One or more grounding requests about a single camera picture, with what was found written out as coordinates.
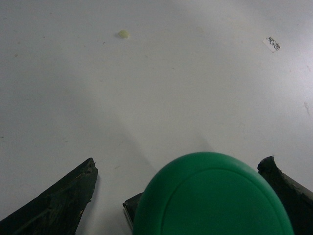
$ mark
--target green oval lid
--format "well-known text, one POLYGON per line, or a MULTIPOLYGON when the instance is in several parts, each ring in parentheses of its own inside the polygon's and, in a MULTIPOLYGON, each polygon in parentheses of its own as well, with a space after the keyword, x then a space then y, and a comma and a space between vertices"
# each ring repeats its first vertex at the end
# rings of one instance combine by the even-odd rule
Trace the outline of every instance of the green oval lid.
POLYGON ((134 235, 293 235, 270 185, 243 162, 193 153, 161 169, 141 196, 134 235))

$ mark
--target small debris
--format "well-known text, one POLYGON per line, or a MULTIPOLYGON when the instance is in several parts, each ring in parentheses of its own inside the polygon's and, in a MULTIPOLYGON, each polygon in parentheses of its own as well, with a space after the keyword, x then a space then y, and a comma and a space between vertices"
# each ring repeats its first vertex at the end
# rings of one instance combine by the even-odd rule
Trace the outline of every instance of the small debris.
POLYGON ((129 38, 130 34, 126 30, 121 30, 119 31, 118 36, 120 38, 129 38))

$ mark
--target floor stain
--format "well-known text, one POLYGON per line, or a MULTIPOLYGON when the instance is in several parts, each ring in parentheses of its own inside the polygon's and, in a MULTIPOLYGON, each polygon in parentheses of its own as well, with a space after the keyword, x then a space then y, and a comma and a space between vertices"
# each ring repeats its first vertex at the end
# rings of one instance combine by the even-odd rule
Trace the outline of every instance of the floor stain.
POLYGON ((309 104, 306 101, 304 101, 304 107, 306 108, 307 113, 310 116, 310 107, 309 107, 309 104))

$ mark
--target green dome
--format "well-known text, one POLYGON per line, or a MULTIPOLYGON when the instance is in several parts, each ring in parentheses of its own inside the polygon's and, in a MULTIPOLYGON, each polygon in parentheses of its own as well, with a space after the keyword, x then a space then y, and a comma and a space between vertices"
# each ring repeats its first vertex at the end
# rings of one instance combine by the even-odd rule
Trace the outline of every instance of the green dome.
POLYGON ((293 235, 270 185, 243 162, 193 153, 161 169, 141 196, 133 235, 293 235))

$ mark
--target barcode label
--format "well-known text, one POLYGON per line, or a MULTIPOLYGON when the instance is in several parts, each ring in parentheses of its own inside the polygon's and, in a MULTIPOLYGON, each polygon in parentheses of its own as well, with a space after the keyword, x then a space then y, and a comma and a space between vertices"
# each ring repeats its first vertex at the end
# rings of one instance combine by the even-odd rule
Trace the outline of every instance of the barcode label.
POLYGON ((262 41, 271 52, 276 52, 280 49, 278 42, 276 42, 272 37, 268 37, 262 41))

